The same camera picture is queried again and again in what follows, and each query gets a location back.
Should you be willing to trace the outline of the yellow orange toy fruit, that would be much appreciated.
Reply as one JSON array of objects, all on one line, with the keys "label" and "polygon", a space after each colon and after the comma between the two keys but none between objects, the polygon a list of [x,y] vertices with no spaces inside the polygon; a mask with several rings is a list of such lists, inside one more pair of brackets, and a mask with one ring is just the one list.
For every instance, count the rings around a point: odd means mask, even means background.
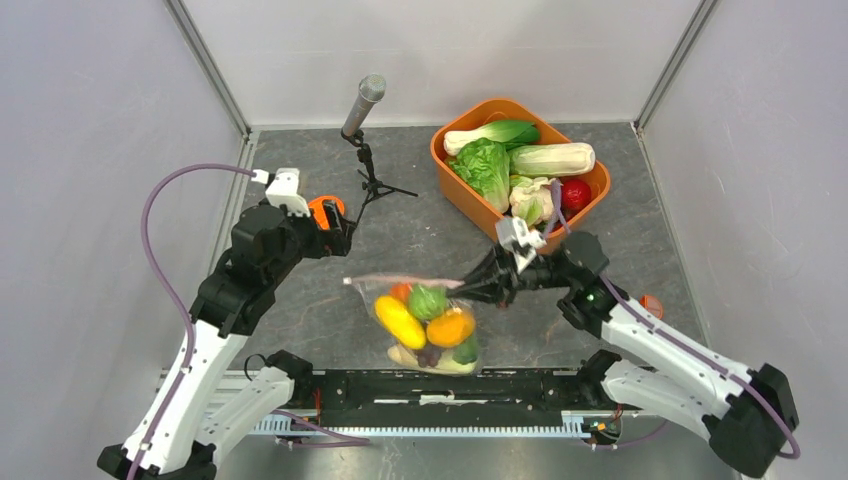
[{"label": "yellow orange toy fruit", "polygon": [[476,329],[476,320],[471,310],[452,308],[431,320],[426,327],[429,343],[452,348],[462,344]]}]

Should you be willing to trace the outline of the green bumpy custard apple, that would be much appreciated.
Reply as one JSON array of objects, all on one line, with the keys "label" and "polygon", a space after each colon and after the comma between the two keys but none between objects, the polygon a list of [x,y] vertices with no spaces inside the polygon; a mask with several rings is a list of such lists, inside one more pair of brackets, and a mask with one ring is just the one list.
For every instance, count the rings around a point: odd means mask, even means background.
[{"label": "green bumpy custard apple", "polygon": [[414,284],[407,298],[408,311],[422,321],[442,315],[448,308],[446,288],[440,285]]}]

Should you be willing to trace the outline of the clear zip top bag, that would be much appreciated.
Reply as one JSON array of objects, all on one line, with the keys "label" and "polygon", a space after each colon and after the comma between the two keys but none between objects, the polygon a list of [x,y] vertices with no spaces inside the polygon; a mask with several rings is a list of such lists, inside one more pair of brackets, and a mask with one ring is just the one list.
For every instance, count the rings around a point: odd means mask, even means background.
[{"label": "clear zip top bag", "polygon": [[[390,335],[390,337],[392,339],[391,346],[396,345],[396,344],[400,344],[400,343],[380,324],[380,322],[377,319],[377,316],[376,316],[375,310],[374,310],[374,303],[375,303],[375,300],[379,296],[389,295],[390,288],[396,283],[411,283],[412,285],[414,285],[414,284],[424,284],[424,285],[433,285],[433,286],[436,286],[436,285],[444,286],[446,288],[446,296],[447,296],[447,290],[448,289],[456,288],[460,285],[463,285],[463,283],[459,280],[442,279],[442,278],[420,278],[420,277],[415,277],[415,276],[410,276],[410,275],[393,274],[393,273],[367,274],[367,275],[361,275],[361,276],[355,276],[355,277],[346,277],[346,278],[343,279],[343,283],[347,286],[354,288],[360,294],[362,300],[364,301],[365,307],[366,307],[369,315],[373,319],[375,319],[376,322]],[[472,311],[472,313],[474,315],[471,304],[466,300],[448,298],[448,308],[446,310],[449,310],[449,309],[452,309],[452,308],[469,309],[469,310]],[[423,324],[424,330],[426,330],[426,327],[431,320],[429,320],[429,321],[419,320],[419,321]],[[476,322],[476,329],[475,329],[473,334],[475,334],[476,337],[477,337],[477,322]],[[481,360],[481,348],[480,348],[480,359],[478,361],[477,370],[478,370],[478,367],[479,367],[480,360]]]}]

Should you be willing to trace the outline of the yellow toy lemon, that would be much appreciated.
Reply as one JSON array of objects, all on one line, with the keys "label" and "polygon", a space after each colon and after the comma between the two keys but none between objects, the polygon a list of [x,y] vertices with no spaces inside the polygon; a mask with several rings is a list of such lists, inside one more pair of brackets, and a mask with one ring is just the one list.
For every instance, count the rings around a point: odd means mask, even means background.
[{"label": "yellow toy lemon", "polygon": [[423,324],[397,298],[379,296],[374,310],[380,324],[404,347],[420,350],[427,344]]}]

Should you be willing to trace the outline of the white daikon radish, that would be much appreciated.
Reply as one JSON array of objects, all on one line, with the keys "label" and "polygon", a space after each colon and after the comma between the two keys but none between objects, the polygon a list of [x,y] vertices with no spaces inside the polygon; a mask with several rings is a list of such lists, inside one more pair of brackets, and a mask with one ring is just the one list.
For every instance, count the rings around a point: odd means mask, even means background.
[{"label": "white daikon radish", "polygon": [[409,350],[396,344],[387,350],[391,361],[406,369],[439,375],[470,375],[477,370],[480,347],[475,334],[455,347],[442,348],[432,344],[422,350]]}]

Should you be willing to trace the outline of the small orange toy pumpkin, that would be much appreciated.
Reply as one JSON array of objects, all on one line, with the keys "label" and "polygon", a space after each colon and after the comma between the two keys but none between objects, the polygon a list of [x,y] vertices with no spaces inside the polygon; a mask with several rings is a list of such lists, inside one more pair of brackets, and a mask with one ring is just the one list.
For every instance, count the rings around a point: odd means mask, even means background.
[{"label": "small orange toy pumpkin", "polygon": [[390,290],[389,295],[403,304],[407,304],[413,285],[411,283],[396,283]]}]

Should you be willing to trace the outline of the purple toy grapes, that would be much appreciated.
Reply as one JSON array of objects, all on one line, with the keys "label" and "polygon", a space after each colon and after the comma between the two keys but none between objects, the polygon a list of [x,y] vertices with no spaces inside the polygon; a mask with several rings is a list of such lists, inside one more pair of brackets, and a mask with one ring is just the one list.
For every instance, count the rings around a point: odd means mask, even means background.
[{"label": "purple toy grapes", "polygon": [[419,367],[436,368],[442,356],[442,349],[433,345],[427,345],[420,350],[414,350],[413,353]]}]

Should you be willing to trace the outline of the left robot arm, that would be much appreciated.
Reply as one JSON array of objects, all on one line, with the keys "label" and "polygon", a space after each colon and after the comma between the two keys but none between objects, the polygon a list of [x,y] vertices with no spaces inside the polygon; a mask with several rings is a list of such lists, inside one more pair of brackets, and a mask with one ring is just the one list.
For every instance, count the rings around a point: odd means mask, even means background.
[{"label": "left robot arm", "polygon": [[102,450],[98,467],[115,479],[212,479],[274,408],[306,405],[314,394],[311,364],[278,352],[235,397],[205,414],[283,280],[303,259],[347,255],[354,229],[333,196],[319,198],[303,217],[266,200],[245,210],[230,247],[198,288],[190,333],[154,403],[123,443]]}]

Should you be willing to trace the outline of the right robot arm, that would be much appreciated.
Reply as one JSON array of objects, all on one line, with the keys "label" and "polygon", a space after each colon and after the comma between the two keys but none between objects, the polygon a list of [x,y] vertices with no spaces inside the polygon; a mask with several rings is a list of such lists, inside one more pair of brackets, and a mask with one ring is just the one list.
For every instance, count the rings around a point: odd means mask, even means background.
[{"label": "right robot arm", "polygon": [[609,259],[597,236],[570,233],[548,254],[536,251],[534,238],[508,234],[449,296],[506,307],[520,291],[564,289],[557,307],[571,326],[647,364],[597,352],[579,371],[585,405],[611,401],[657,415],[749,478],[762,477],[776,458],[799,459],[798,411],[781,370],[725,357],[650,314],[604,275]]}]

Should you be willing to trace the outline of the black microphone tripod stand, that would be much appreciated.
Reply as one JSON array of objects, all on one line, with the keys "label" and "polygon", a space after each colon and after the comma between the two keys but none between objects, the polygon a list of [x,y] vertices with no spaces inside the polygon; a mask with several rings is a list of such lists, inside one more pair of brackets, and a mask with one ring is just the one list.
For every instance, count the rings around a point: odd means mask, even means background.
[{"label": "black microphone tripod stand", "polygon": [[344,132],[341,132],[341,137],[357,149],[358,161],[365,168],[365,171],[358,170],[358,173],[364,178],[362,182],[362,190],[366,192],[366,195],[357,215],[357,223],[361,221],[366,207],[378,199],[384,198],[393,193],[399,193],[413,198],[417,198],[419,196],[418,193],[388,185],[377,178],[373,162],[373,152],[370,145],[365,141],[364,132],[362,130],[356,130],[352,134],[345,134]]}]

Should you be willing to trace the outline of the green lettuce leaf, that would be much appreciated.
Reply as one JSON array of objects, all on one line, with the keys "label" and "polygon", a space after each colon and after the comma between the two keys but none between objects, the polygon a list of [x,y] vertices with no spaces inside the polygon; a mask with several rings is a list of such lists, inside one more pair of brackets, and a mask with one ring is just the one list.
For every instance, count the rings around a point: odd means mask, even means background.
[{"label": "green lettuce leaf", "polygon": [[463,146],[448,161],[451,170],[499,213],[510,208],[509,164],[504,146],[486,138]]}]

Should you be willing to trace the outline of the red toy tomato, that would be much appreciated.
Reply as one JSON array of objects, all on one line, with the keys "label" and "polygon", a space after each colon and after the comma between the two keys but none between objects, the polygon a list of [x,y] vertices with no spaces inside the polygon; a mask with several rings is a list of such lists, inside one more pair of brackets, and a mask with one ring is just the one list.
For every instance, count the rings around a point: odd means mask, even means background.
[{"label": "red toy tomato", "polygon": [[591,187],[579,178],[569,178],[561,184],[561,205],[567,214],[576,214],[592,201]]}]

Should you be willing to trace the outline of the white napa cabbage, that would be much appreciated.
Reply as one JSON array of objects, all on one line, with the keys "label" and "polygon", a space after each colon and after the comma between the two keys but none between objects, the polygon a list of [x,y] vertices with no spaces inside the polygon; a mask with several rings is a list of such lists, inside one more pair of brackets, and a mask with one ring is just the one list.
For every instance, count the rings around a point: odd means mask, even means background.
[{"label": "white napa cabbage", "polygon": [[527,177],[581,175],[595,166],[594,148],[582,142],[527,145],[509,152],[510,172]]}]

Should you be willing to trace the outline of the silver microphone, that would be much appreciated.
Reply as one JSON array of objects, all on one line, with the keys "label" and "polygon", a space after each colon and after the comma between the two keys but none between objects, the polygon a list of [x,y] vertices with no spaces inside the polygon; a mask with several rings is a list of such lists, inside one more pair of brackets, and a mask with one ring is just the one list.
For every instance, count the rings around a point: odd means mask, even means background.
[{"label": "silver microphone", "polygon": [[372,73],[361,79],[355,102],[340,131],[343,138],[353,137],[361,128],[373,107],[383,99],[386,88],[386,79],[381,74]]}]

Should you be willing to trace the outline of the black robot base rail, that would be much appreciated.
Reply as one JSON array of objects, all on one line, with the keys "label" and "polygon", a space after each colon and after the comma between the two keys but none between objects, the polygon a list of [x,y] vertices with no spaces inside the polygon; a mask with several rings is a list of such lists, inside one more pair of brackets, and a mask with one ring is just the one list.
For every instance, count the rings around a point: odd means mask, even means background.
[{"label": "black robot base rail", "polygon": [[564,412],[619,405],[574,370],[483,369],[465,376],[412,370],[318,371],[282,409],[313,411],[323,427],[554,427]]}]

